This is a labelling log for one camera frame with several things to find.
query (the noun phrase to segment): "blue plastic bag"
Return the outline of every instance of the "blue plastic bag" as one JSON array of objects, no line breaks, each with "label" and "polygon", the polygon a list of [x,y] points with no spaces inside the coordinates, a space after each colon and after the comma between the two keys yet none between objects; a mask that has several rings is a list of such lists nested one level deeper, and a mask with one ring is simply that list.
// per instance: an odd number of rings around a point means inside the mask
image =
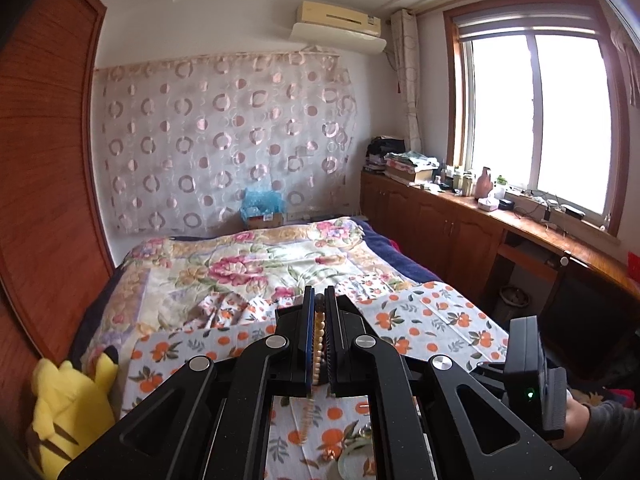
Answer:
[{"label": "blue plastic bag", "polygon": [[254,216],[273,215],[285,212],[282,196],[277,191],[250,191],[245,190],[244,199],[240,206],[240,216],[246,223],[248,218]]}]

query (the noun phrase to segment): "curtain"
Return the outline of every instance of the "curtain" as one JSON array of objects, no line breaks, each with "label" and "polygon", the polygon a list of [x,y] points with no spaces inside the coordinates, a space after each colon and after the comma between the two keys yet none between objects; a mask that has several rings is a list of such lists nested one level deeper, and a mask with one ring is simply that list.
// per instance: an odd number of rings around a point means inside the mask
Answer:
[{"label": "curtain", "polygon": [[192,57],[94,81],[98,195],[120,232],[226,232],[246,189],[276,190],[311,216],[351,206],[356,101],[338,55]]},{"label": "curtain", "polygon": [[422,143],[417,108],[418,96],[420,95],[420,51],[415,16],[406,9],[393,13],[391,15],[391,33],[404,111],[404,143],[408,149],[420,152]]},{"label": "curtain", "polygon": [[624,55],[629,68],[630,104],[635,108],[640,108],[640,53],[622,24],[611,27],[611,41],[616,49]]}]

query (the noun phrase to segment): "window pane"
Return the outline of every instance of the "window pane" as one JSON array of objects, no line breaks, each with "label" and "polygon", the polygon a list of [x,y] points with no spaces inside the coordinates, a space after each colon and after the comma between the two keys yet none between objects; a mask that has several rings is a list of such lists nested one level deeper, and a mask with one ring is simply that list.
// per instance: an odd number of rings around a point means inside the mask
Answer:
[{"label": "window pane", "polygon": [[528,186],[533,153],[533,82],[525,36],[473,41],[475,121],[472,167]]},{"label": "window pane", "polygon": [[604,211],[611,154],[607,72],[597,40],[537,36],[544,127],[538,189]]}]

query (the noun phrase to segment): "bed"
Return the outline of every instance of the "bed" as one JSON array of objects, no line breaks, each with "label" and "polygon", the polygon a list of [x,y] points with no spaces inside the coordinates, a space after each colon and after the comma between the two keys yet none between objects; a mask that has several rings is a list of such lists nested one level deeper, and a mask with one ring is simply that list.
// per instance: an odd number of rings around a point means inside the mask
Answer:
[{"label": "bed", "polygon": [[[396,251],[366,222],[337,218],[212,239],[154,238],[135,247],[87,310],[72,358],[92,372],[118,349],[112,404],[124,416],[186,360],[240,355],[274,331],[274,313],[305,285],[335,285],[378,335],[407,355],[449,354],[472,370],[500,361],[507,334],[447,283]],[[275,397],[267,478],[333,478],[336,460],[369,422],[366,397]],[[310,430],[301,442],[302,427]],[[374,476],[372,456],[361,456]]]}]

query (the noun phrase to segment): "white fabric with orange fruit print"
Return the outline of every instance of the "white fabric with orange fruit print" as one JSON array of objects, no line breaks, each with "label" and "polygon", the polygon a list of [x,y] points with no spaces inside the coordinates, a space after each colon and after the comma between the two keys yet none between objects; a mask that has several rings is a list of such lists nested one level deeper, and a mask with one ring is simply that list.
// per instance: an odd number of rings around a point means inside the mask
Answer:
[{"label": "white fabric with orange fruit print", "polygon": [[[378,335],[401,354],[426,360],[443,353],[466,370],[478,362],[504,360],[506,332],[446,283],[415,285],[355,304]],[[131,356],[122,415],[191,357],[206,354],[222,360],[240,355],[274,329],[273,320],[268,320],[172,334],[157,332],[142,338]],[[311,427],[301,444],[306,400],[274,397],[267,478],[340,478],[337,458],[369,423],[367,398],[335,399],[328,395],[327,386],[319,386],[314,399]],[[363,456],[362,461],[363,477],[375,476],[373,457]]]}]

